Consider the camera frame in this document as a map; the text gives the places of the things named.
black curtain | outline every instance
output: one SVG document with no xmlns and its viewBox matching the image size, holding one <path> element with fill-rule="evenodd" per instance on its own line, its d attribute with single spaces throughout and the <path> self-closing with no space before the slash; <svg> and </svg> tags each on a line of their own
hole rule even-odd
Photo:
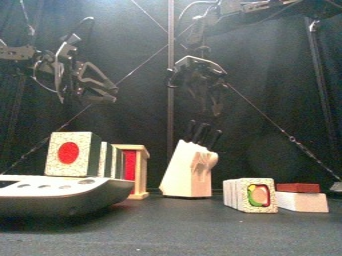
<svg viewBox="0 0 342 256">
<path fill-rule="evenodd" d="M 175 1 L 176 16 L 191 2 Z M 33 21 L 40 2 L 24 3 L 29 21 Z M 31 38 L 18 1 L 1 1 L 0 8 L 0 38 L 8 46 L 22 46 Z M 83 39 L 79 57 L 91 61 L 117 83 L 117 101 L 112 105 L 89 107 L 64 130 L 92 131 L 109 143 L 145 145 L 151 154 L 147 186 L 157 188 L 167 168 L 167 33 L 141 9 L 167 29 L 167 1 L 44 1 L 33 42 L 39 50 L 55 52 L 61 43 L 59 38 L 71 32 L 81 19 L 95 18 L 92 29 L 85 25 L 79 31 Z M 181 27 L 204 10 L 204 6 L 191 8 Z M 331 107 L 340 132 L 339 23 L 340 15 L 323 21 L 326 29 L 322 36 L 326 40 L 322 39 L 322 44 Z M 211 36 L 206 38 L 211 49 L 208 57 L 227 71 L 227 82 L 267 117 L 327 166 L 336 168 L 306 29 L 303 16 L 291 16 Z M 185 45 L 185 34 L 176 41 L 175 60 L 187 54 L 181 45 Z M 8 138 L 2 134 L 6 134 L 8 113 L 13 109 L 14 90 L 20 84 L 16 76 L 24 70 L 18 69 L 18 72 L 13 63 L 10 66 L 14 67 L 8 69 L 8 65 L 1 60 L 1 90 L 5 91 L 1 91 L 1 117 L 5 117 L 1 118 L 1 148 L 5 141 L 6 144 L 10 142 L 5 167 L 37 148 L 37 143 L 87 107 L 77 102 L 63 105 L 56 94 L 44 90 L 27 76 L 20 111 L 12 120 L 14 134 Z M 41 82 L 52 86 L 49 77 L 44 77 Z M 175 143 L 191 119 L 210 122 L 214 128 L 223 130 L 215 147 L 220 160 L 212 170 L 212 188 L 220 189 L 224 179 L 259 176 L 272 177 L 276 182 L 318 182 L 328 187 L 332 182 L 330 175 L 270 120 L 232 90 L 223 90 L 222 95 L 223 112 L 214 117 L 210 112 L 199 111 L 200 105 L 185 88 L 175 89 Z M 45 154 L 47 145 L 28 155 L 10 174 L 43 174 Z"/>
</svg>

knife handle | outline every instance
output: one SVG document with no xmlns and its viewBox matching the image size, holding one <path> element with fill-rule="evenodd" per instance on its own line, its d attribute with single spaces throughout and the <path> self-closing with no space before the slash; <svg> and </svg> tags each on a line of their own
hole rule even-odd
<svg viewBox="0 0 342 256">
<path fill-rule="evenodd" d="M 200 126 L 199 126 L 199 128 L 196 130 L 196 133 L 195 133 L 195 135 L 192 137 L 192 142 L 195 144 L 198 144 L 199 140 L 202 139 L 203 133 L 206 132 L 206 129 L 207 129 L 208 126 L 210 126 L 210 124 L 207 124 L 207 123 L 202 123 L 200 124 Z"/>
<path fill-rule="evenodd" d="M 211 125 L 207 124 L 207 126 L 203 128 L 202 135 L 200 135 L 200 138 L 198 140 L 198 145 L 199 146 L 204 146 L 204 144 L 206 144 L 206 141 L 208 139 L 210 129 L 211 129 Z"/>
<path fill-rule="evenodd" d="M 185 134 L 184 134 L 184 141 L 189 142 L 192 140 L 193 137 L 193 133 L 195 133 L 195 126 L 196 126 L 196 121 L 195 120 L 189 120 L 188 124 L 187 124 L 187 130 L 185 130 Z"/>
<path fill-rule="evenodd" d="M 215 144 L 216 144 L 216 142 L 218 142 L 218 140 L 219 140 L 220 135 L 222 135 L 222 130 L 216 130 L 216 131 L 214 132 L 214 135 L 212 135 L 212 137 L 211 137 L 211 140 L 207 142 L 207 150 L 208 150 L 208 151 L 212 150 L 212 148 L 214 148 L 214 146 L 215 146 Z"/>
</svg>

black surface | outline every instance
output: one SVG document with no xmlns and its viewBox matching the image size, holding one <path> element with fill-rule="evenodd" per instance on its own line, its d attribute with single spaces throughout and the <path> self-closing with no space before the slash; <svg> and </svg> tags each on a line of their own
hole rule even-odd
<svg viewBox="0 0 342 256">
<path fill-rule="evenodd" d="M 340 255 L 342 200 L 330 213 L 247 214 L 220 195 L 152 194 L 79 219 L 1 219 L 1 255 Z"/>
</svg>

wooden knife block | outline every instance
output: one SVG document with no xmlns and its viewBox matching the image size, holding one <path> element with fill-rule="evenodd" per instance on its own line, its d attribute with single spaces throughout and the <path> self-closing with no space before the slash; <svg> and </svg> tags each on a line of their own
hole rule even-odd
<svg viewBox="0 0 342 256">
<path fill-rule="evenodd" d="M 163 195 L 185 198 L 211 197 L 211 168 L 216 162 L 216 153 L 179 140 L 159 186 Z"/>
</svg>

red circle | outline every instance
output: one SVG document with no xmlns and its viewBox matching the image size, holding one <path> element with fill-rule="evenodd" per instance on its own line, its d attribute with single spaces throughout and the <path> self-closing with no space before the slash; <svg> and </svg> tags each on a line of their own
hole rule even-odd
<svg viewBox="0 0 342 256">
<path fill-rule="evenodd" d="M 79 157 L 79 146 L 73 142 L 64 143 L 59 148 L 59 160 L 64 164 L 71 164 Z"/>
</svg>

